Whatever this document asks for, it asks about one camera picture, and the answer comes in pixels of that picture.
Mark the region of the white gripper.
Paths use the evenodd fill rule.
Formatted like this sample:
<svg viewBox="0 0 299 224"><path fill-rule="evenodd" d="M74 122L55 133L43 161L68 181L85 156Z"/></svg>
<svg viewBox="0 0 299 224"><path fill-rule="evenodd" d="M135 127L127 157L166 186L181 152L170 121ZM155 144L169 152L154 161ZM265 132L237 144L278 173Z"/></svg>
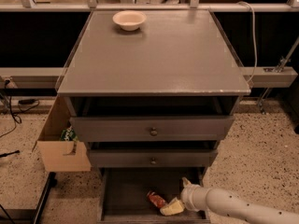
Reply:
<svg viewBox="0 0 299 224"><path fill-rule="evenodd" d="M186 207L189 211L199 212L207 210L206 195L207 188L200 185L191 184L187 177L182 177L184 189L180 194L180 199L174 198L170 203L160 201L160 212L164 216L173 216L182 213Z"/></svg>

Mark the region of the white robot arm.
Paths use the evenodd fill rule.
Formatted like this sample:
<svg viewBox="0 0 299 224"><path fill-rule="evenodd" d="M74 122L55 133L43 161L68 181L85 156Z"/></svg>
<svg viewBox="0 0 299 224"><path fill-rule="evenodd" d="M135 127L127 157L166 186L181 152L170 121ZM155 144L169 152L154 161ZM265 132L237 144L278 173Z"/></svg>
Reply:
<svg viewBox="0 0 299 224"><path fill-rule="evenodd" d="M299 224L299 215L288 211L246 202L227 189L204 188L182 178L180 198L174 198L160 209L172 216L185 209L193 212L209 210L219 216L244 220L249 224Z"/></svg>

